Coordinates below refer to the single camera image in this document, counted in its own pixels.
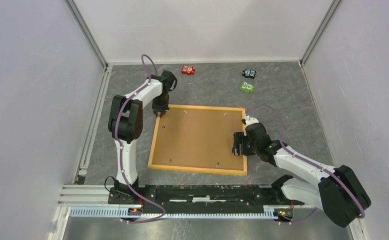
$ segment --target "gray marble floor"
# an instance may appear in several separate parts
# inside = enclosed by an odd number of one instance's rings
[[[172,71],[178,86],[170,93],[170,104],[243,107],[267,103],[283,116],[286,132],[284,141],[298,152],[325,164],[333,164],[320,126],[308,86],[297,62],[202,63],[193,64],[194,75],[181,74],[182,64],[158,65]],[[255,79],[241,76],[244,68],[256,70]],[[112,98],[125,95],[146,79],[142,65],[114,66],[94,141],[86,185],[102,185],[107,176],[117,174],[117,152],[107,124]],[[239,89],[243,81],[255,85],[253,93]],[[144,109],[143,133],[137,143],[137,172],[144,184],[271,184],[285,170],[262,162],[257,156],[248,157],[248,175],[233,176],[147,168],[155,115],[151,104]],[[267,128],[272,139],[280,133],[277,116],[269,109],[259,108],[251,113]]]

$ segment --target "black mounting base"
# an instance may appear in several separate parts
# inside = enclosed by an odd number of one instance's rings
[[[125,195],[120,195],[122,199],[118,199],[113,190],[109,204],[140,202],[138,198],[126,198]],[[138,192],[164,207],[168,214],[260,214],[264,212],[264,205],[291,204],[281,189],[270,185],[146,185],[139,187]],[[202,201],[201,198],[215,201]],[[158,207],[143,202],[144,214],[161,212]]]
[[[131,187],[137,192],[140,191],[139,179],[131,185]],[[137,203],[139,197],[135,195],[131,189],[125,184],[115,180],[113,187],[110,188],[108,204],[134,204]]]

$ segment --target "cork board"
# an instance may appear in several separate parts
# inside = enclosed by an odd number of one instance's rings
[[[147,166],[246,176],[247,157],[232,153],[233,133],[244,131],[244,115],[244,108],[169,105],[156,119]]]

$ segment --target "white wall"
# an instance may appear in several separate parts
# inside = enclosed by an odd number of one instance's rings
[[[46,239],[103,68],[63,0],[0,0],[0,240]]]
[[[306,76],[335,161],[371,198],[370,239],[389,240],[389,1],[343,1]]]
[[[75,0],[108,62],[299,60],[332,0]]]

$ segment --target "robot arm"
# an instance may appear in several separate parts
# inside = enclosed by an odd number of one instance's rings
[[[112,99],[108,129],[115,138],[115,126],[120,109],[124,102],[133,96],[124,107],[119,120],[115,145],[118,156],[118,172],[115,179],[115,189],[127,192],[127,185],[123,173],[133,188],[138,187],[138,174],[136,171],[136,145],[143,130],[143,108],[152,101],[155,115],[163,116],[169,110],[169,92],[177,86],[177,79],[170,71],[163,71],[161,76],[151,75],[143,85],[126,94],[116,95]]]
[[[359,217],[360,210],[329,175],[331,173],[348,187],[364,210],[371,205],[370,198],[349,167],[342,165],[336,168],[322,164],[296,152],[286,143],[283,143],[283,147],[279,140],[271,140],[264,125],[254,117],[245,115],[243,123],[246,124],[245,131],[234,133],[233,153],[236,156],[258,155],[262,161],[286,169],[307,181],[299,181],[290,175],[275,181],[271,186],[281,189],[285,198],[313,205],[323,210],[334,223],[346,227]],[[304,158],[319,168],[294,156]]]

